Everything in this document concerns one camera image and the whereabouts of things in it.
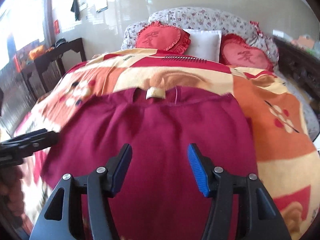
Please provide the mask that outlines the person's left hand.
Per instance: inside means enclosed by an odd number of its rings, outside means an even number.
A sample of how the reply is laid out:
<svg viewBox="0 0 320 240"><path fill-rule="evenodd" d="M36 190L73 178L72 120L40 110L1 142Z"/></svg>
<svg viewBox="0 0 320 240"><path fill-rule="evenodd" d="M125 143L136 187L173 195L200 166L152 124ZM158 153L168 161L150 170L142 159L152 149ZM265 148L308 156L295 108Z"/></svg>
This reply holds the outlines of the person's left hand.
<svg viewBox="0 0 320 240"><path fill-rule="evenodd" d="M1 196L7 198L6 205L12 215L15 217L21 217L24 213L24 194L21 189L23 172L17 166L9 167L9 171L14 174L13 182L9 185L1 178Z"/></svg>

